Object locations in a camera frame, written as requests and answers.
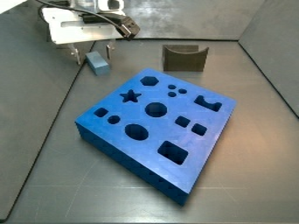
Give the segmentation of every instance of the arch-shaped hole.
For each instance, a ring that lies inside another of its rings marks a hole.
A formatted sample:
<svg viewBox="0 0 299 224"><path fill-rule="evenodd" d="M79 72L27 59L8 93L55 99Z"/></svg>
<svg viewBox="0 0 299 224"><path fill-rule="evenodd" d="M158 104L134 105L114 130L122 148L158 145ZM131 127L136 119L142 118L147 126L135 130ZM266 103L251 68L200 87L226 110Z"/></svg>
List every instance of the arch-shaped hole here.
<svg viewBox="0 0 299 224"><path fill-rule="evenodd" d="M210 109L215 112L219 112L219 110L220 110L222 103L220 102L215 102L215 103L206 102L203 95L199 95L194 102L196 104L199 104L200 106L203 106L206 109Z"/></svg>

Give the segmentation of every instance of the cable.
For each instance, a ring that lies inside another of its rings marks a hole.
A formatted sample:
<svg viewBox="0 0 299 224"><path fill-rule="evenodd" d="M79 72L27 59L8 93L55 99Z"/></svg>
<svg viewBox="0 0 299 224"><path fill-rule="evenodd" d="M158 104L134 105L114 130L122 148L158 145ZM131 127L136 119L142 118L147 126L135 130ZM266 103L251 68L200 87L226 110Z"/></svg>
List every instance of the cable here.
<svg viewBox="0 0 299 224"><path fill-rule="evenodd" d="M39 15L40 15L41 21L45 22L45 23L47 23L47 21L45 21L45 19L44 19L44 17L43 17L43 8L47 8L47 7L48 7L48 6L43 4L43 5L40 6L40 8L39 8Z"/></svg>
<svg viewBox="0 0 299 224"><path fill-rule="evenodd" d="M99 18L105 19L116 28L122 28L112 20L110 20L107 17L100 16L97 13L93 13L93 12L87 11L87 10L79 10L79 9L73 9L71 7L60 6L60 5L53 4L53 3L47 3L44 1L41 1L41 0L35 0L35 1L39 2L39 3L41 3L41 4L48 5L51 7L55 7L55 8L67 10L67 11L77 11L77 12L88 13L88 14L93 15L95 17L99 17Z"/></svg>

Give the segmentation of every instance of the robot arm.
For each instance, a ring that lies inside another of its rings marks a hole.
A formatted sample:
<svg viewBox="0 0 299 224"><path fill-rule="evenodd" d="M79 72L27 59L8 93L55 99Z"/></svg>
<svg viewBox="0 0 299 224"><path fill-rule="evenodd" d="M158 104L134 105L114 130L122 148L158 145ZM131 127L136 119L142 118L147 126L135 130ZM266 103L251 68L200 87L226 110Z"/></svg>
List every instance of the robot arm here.
<svg viewBox="0 0 299 224"><path fill-rule="evenodd" d="M123 12L123 0L36 1L47 5L41 14L55 44L122 37L131 40L140 31Z"/></svg>

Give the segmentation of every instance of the shape sorter board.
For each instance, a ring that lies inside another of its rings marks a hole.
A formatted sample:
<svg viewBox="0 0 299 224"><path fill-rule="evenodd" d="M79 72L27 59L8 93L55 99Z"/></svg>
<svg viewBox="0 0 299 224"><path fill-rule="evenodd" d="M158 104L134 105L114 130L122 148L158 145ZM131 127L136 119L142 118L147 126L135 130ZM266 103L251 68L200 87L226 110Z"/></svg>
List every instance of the shape sorter board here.
<svg viewBox="0 0 299 224"><path fill-rule="evenodd" d="M147 68L76 125L81 138L183 205L235 105Z"/></svg>

